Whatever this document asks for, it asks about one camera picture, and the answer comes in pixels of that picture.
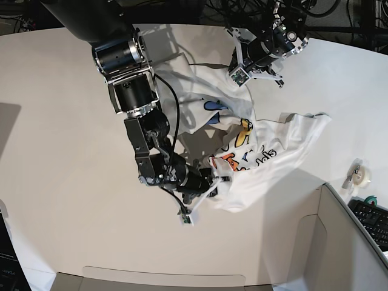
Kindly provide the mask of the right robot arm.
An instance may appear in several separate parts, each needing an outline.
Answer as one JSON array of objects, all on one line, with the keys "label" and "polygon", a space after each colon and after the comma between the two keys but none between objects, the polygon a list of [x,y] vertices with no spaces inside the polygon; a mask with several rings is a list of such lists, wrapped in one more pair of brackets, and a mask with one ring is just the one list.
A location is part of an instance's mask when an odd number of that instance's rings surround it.
[{"label": "right robot arm", "polygon": [[116,113],[135,151],[139,180],[172,195],[182,213],[195,198],[213,197],[221,178],[188,164],[169,139],[146,46],[116,1],[44,1],[46,9],[77,38],[88,42]]}]

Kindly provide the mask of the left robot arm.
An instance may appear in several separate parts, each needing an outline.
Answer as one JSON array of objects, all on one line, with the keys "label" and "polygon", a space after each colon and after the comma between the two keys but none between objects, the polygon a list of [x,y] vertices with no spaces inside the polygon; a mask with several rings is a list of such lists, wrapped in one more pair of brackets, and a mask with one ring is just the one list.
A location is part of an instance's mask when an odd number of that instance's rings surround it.
[{"label": "left robot arm", "polygon": [[273,63],[301,53],[309,37],[301,1],[222,1],[225,31],[232,37],[234,51],[229,78],[238,86],[252,79],[275,81],[283,77]]}]

